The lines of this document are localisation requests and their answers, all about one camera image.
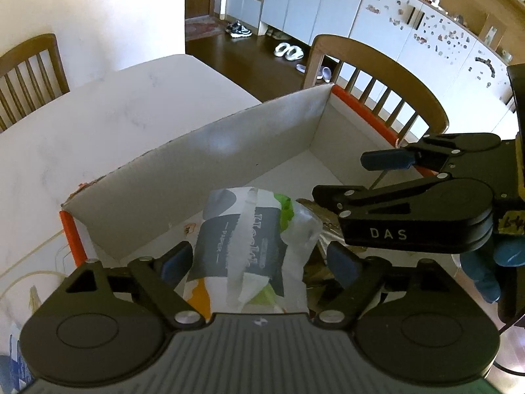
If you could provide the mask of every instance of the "gloved finger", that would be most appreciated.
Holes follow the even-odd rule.
[[[501,296],[501,287],[494,275],[494,262],[481,252],[466,252],[459,257],[461,268],[474,281],[486,302],[492,304]]]
[[[502,267],[525,265],[525,237],[494,236],[494,261]]]

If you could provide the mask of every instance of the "ribbed gray surface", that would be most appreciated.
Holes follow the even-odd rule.
[[[455,388],[396,381],[365,362],[341,331],[321,330],[306,315],[218,315],[180,333],[153,366],[98,389],[36,381],[24,394],[497,394],[485,380]]]

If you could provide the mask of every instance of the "doormat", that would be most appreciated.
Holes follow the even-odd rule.
[[[224,26],[220,19],[208,15],[186,19],[184,27],[186,41],[197,40],[199,38],[211,37],[224,33]]]

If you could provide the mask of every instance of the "cabinet handle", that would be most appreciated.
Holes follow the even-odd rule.
[[[406,22],[406,25],[410,25],[410,21],[412,20],[412,16],[414,15],[415,11],[416,11],[416,8],[413,7],[412,8],[412,13],[409,16],[409,20]]]
[[[417,23],[417,26],[416,26],[416,31],[419,29],[419,27],[421,26],[421,22],[423,22],[423,18],[425,17],[425,13],[424,12],[421,12],[422,15],[421,15],[421,19],[419,19],[419,22]]]

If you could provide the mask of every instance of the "plastic bag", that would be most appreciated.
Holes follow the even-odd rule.
[[[212,313],[308,312],[303,267],[321,221],[289,197],[253,187],[210,193],[184,299]]]

